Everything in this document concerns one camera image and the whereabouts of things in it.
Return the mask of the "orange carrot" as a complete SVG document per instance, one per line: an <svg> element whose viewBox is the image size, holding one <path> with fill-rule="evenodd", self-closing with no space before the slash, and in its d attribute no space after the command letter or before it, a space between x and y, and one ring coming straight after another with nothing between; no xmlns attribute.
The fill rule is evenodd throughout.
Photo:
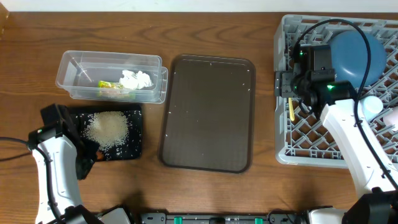
<svg viewBox="0 0 398 224"><path fill-rule="evenodd" d="M102 161L104 159L104 154L101 151L96 151L96 160Z"/></svg>

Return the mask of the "pink cup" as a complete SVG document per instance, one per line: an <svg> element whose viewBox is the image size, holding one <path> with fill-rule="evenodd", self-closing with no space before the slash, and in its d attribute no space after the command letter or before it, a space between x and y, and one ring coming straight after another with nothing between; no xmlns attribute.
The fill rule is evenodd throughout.
<svg viewBox="0 0 398 224"><path fill-rule="evenodd" d="M392 126L393 131L398 129L398 108L392 108L391 112L383 117L383 122L386 126Z"/></svg>

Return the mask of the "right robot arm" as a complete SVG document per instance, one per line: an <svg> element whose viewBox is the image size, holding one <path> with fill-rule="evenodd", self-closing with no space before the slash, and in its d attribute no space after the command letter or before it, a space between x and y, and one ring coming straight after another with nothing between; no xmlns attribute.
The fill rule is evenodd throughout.
<svg viewBox="0 0 398 224"><path fill-rule="evenodd" d="M331 60L305 68L306 52L293 70L275 72L275 95L300 98L335 140L352 176L358 201L349 210L305 212L297 223L397 223L397 169L369 127L357 91L336 81Z"/></svg>

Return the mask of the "light blue cup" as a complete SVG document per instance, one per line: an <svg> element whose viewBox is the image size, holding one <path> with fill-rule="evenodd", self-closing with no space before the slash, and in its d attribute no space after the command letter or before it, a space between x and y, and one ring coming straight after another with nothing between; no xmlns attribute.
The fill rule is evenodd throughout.
<svg viewBox="0 0 398 224"><path fill-rule="evenodd" d="M367 122L372 121L383 110L383 103L376 96L367 96L359 102Z"/></svg>

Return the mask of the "pale yellow spoon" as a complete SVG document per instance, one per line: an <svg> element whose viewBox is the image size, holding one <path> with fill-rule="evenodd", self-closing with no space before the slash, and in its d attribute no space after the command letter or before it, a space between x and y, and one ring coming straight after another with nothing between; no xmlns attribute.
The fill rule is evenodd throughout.
<svg viewBox="0 0 398 224"><path fill-rule="evenodd" d="M289 118L291 121L295 121L295 113L294 113L294 106L293 106L292 98L288 98L288 104L289 104Z"/></svg>

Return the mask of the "dark blue plate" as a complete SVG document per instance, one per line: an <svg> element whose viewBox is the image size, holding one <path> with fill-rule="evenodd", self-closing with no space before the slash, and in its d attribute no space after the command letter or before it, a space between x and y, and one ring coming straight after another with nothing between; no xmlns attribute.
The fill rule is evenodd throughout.
<svg viewBox="0 0 398 224"><path fill-rule="evenodd" d="M379 80L386 67L386 51L375 37L366 34L371 49L371 64L365 82L366 86ZM368 52L362 36L355 30L338 34L329 42L332 67L336 72L336 81L349 81L358 88L363 80Z"/></svg>

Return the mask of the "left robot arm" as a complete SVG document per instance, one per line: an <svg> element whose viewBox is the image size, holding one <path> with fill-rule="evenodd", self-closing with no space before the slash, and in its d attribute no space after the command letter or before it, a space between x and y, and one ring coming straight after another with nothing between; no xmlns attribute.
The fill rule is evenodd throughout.
<svg viewBox="0 0 398 224"><path fill-rule="evenodd" d="M97 159L80 138L69 109L52 104L40 110L44 126L29 133L28 149L37 164L39 209L36 223L101 223L84 206L78 181Z"/></svg>

